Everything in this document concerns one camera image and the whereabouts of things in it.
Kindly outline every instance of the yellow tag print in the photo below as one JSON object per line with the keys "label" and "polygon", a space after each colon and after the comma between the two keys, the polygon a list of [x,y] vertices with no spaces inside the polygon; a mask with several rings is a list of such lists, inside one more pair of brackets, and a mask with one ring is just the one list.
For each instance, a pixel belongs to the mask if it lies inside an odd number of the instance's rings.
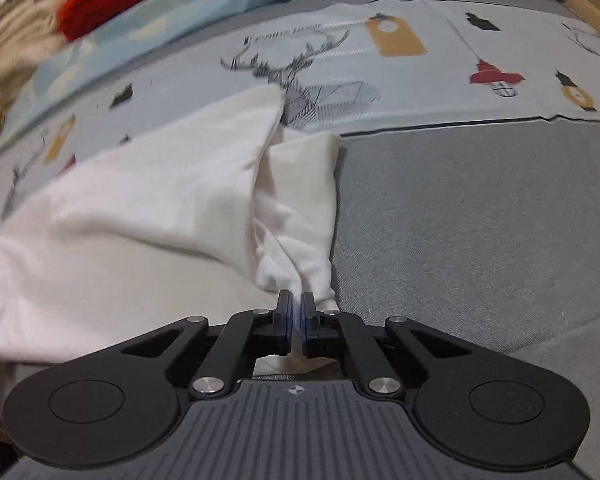
{"label": "yellow tag print", "polygon": [[49,164],[58,158],[60,155],[60,151],[62,150],[62,146],[64,146],[64,142],[66,138],[71,133],[71,130],[74,129],[75,124],[75,114],[72,114],[64,123],[60,124],[58,128],[58,132],[56,133],[56,138],[54,142],[51,143],[49,147],[49,151],[46,152],[45,155],[45,164]]}
{"label": "yellow tag print", "polygon": [[376,14],[366,20],[365,26],[383,57],[423,56],[427,53],[427,47],[402,18]]}
{"label": "yellow tag print", "polygon": [[562,94],[573,104],[579,106],[586,112],[597,112],[593,102],[593,97],[587,94],[582,88],[576,86],[576,84],[562,72],[556,72],[555,76],[560,80],[562,84]]}

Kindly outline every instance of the gray ribbed panel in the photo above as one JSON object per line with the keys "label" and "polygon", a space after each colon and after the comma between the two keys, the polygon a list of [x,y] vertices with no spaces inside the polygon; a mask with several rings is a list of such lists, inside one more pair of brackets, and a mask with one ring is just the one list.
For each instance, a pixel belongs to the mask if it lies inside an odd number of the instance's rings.
{"label": "gray ribbed panel", "polygon": [[[304,391],[290,393],[292,386]],[[431,447],[396,402],[360,396],[350,381],[244,381],[229,398],[194,404],[160,446],[101,470],[56,470],[27,458],[5,480],[575,480],[559,465],[498,473]]]}

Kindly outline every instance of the crosshair logo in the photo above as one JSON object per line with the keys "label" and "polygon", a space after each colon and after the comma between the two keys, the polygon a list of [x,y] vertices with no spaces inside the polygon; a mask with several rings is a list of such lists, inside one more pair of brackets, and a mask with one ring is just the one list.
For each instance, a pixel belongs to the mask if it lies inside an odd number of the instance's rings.
{"label": "crosshair logo", "polygon": [[294,384],[292,387],[286,389],[292,395],[300,395],[306,391],[306,388],[300,386],[300,384]]}

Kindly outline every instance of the red lamp print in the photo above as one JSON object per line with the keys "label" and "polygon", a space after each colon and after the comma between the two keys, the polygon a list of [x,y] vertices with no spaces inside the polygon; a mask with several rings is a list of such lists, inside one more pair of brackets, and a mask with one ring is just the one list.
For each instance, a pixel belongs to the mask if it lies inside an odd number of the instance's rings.
{"label": "red lamp print", "polygon": [[487,63],[483,59],[479,59],[476,66],[478,67],[478,72],[469,78],[469,83],[489,85],[494,93],[501,97],[518,95],[513,85],[517,85],[525,80],[520,74],[501,72],[496,66]]}

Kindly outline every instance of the white garment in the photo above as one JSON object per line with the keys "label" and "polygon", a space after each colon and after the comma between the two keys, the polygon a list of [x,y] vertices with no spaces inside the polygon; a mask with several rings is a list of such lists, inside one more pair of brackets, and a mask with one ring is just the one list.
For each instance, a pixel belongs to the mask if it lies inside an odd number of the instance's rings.
{"label": "white garment", "polygon": [[25,202],[0,231],[0,358],[63,362],[191,315],[221,324],[275,308],[281,288],[334,308],[339,137],[283,128],[283,104],[277,86],[251,89]]}

